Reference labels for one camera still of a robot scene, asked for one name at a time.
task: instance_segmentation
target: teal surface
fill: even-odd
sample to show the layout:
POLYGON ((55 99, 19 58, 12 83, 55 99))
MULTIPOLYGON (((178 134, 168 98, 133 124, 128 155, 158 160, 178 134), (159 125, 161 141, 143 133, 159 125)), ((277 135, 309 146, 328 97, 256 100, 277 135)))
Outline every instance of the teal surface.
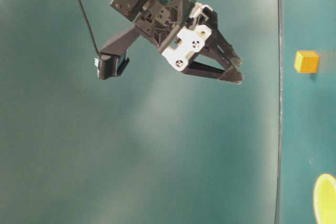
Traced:
POLYGON ((315 223, 314 183, 336 174, 336 0, 283 0, 283 13, 280 223, 315 223), (300 49, 320 54, 318 74, 296 73, 300 49))
MULTIPOLYGON (((97 42, 130 23, 83 0, 97 42)), ((274 221, 277 0, 198 0, 242 85, 185 76, 139 39, 99 81, 76 0, 0 0, 0 222, 274 221)))

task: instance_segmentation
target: yellow bowl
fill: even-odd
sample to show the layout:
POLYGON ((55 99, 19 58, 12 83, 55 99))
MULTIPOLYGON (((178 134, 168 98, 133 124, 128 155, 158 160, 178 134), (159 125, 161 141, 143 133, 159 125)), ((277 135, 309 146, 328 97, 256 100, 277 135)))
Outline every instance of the yellow bowl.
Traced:
POLYGON ((321 175, 314 187, 313 205, 318 224, 336 224, 336 178, 321 175))

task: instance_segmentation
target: mounting hole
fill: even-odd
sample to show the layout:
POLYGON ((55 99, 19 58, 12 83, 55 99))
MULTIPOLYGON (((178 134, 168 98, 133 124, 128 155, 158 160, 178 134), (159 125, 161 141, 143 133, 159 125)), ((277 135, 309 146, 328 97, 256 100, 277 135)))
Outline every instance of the mounting hole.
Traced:
POLYGON ((183 66, 184 63, 181 60, 177 60, 175 64, 176 64, 177 67, 180 68, 181 66, 183 66))

